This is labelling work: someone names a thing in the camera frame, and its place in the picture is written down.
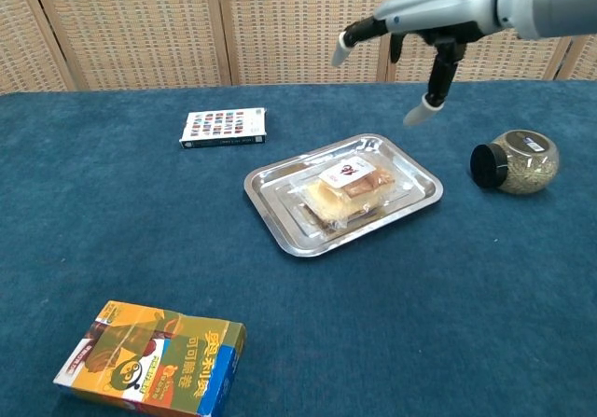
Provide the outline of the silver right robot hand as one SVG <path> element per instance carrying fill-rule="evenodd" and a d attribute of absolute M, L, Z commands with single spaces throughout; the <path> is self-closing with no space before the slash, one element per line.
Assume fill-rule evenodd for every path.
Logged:
<path fill-rule="evenodd" d="M 341 65 L 353 48 L 387 35 L 390 60 L 400 59 L 407 35 L 418 35 L 437 50 L 427 92 L 403 123 L 419 124 L 439 112 L 466 47 L 504 29 L 497 15 L 497 0 L 384 0 L 371 16 L 348 25 L 339 35 L 331 63 Z"/>

